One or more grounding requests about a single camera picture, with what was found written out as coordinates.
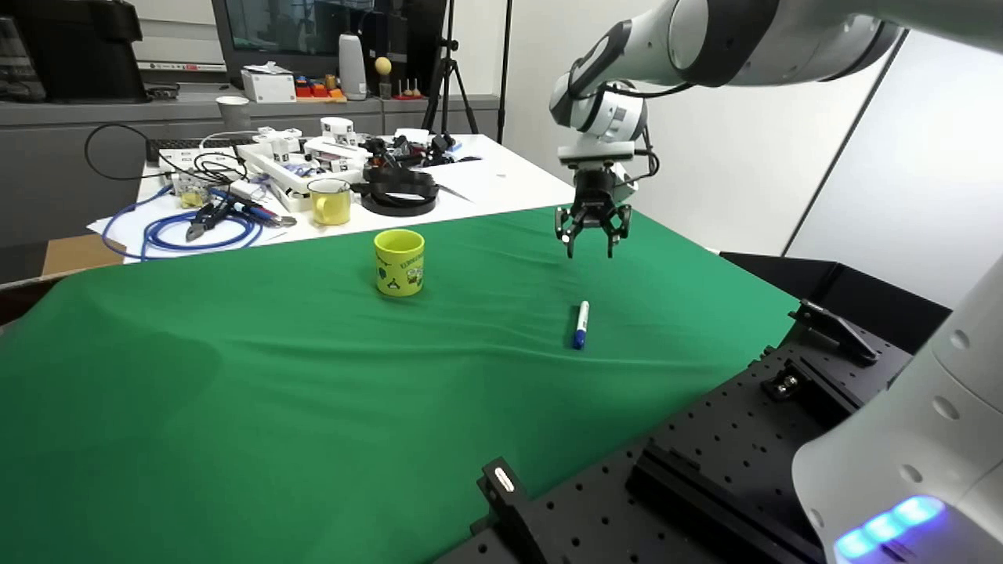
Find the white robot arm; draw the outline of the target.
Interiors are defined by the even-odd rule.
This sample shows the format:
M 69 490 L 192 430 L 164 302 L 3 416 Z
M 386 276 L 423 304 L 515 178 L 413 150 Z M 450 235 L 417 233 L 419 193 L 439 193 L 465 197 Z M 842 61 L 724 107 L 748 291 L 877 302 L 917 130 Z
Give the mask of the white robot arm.
M 547 112 L 576 141 L 557 150 L 574 200 L 556 214 L 563 250 L 584 229 L 630 235 L 634 156 L 648 144 L 646 100 L 686 89 L 835 82 L 872 66 L 904 27 L 1003 49 L 1003 0 L 660 0 L 613 23 L 556 82 Z

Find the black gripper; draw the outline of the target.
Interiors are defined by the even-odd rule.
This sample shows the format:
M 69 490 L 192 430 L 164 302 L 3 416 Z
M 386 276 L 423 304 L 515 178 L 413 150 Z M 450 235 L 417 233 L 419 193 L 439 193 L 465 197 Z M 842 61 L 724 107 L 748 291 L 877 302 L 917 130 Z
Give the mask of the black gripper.
M 607 238 L 604 250 L 613 250 L 630 235 L 630 207 L 623 207 L 637 182 L 627 173 L 634 161 L 634 141 L 576 141 L 557 150 L 557 164 L 574 173 L 574 200 L 556 214 L 556 238 L 568 257 L 581 235 L 576 224 L 602 224 Z

